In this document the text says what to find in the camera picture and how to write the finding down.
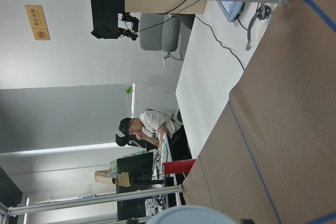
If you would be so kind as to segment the teach pendant with red button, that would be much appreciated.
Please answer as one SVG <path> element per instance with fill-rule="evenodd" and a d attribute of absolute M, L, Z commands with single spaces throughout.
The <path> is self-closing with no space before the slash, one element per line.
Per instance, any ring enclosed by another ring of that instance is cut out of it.
<path fill-rule="evenodd" d="M 217 1 L 228 22 L 234 22 L 244 10 L 244 2 Z"/>

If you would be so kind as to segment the red cylinder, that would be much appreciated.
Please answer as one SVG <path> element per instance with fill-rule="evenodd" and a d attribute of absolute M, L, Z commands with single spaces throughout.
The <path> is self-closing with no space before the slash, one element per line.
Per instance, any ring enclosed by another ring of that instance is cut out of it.
<path fill-rule="evenodd" d="M 171 161 L 163 163 L 163 173 L 168 174 L 180 174 L 189 172 L 194 165 L 196 159 L 186 159 L 180 161 Z"/>

